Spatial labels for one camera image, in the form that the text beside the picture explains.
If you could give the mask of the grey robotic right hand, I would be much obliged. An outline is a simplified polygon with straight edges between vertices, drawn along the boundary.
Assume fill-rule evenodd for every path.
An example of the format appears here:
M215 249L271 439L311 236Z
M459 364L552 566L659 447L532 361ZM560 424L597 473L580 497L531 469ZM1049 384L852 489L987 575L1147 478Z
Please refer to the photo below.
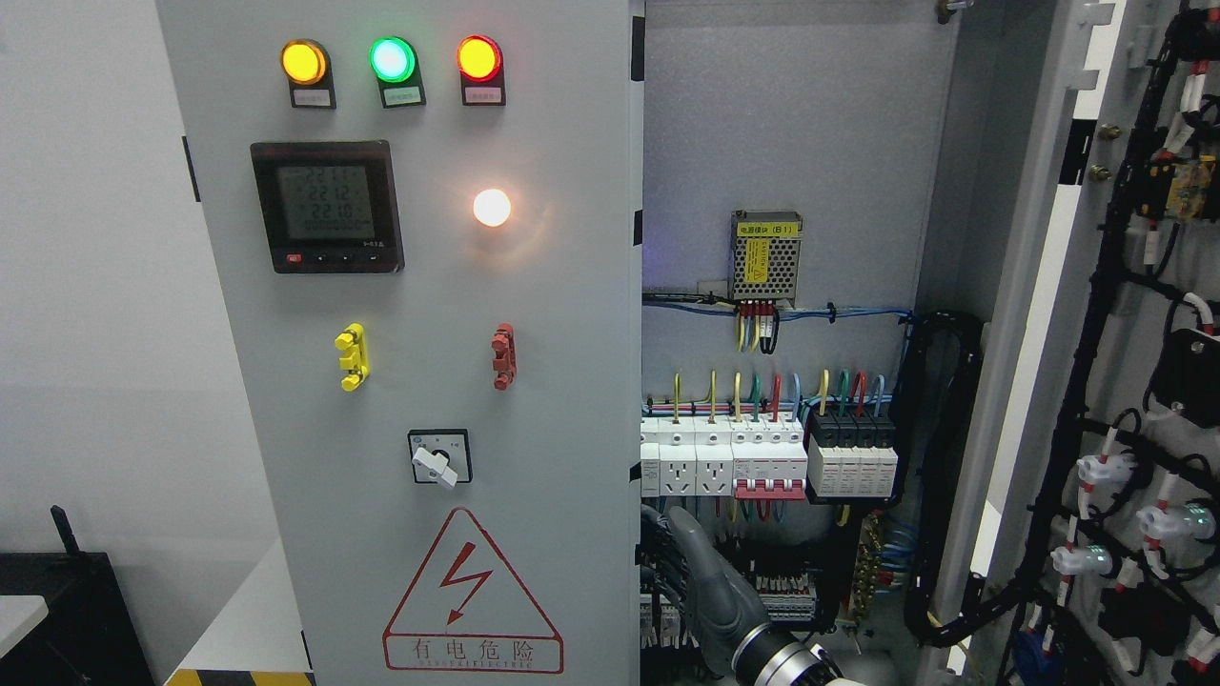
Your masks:
M684 508L640 505L640 543L655 555L662 594L681 608L711 673L730 675L745 636L770 621L762 601L715 551L702 522Z

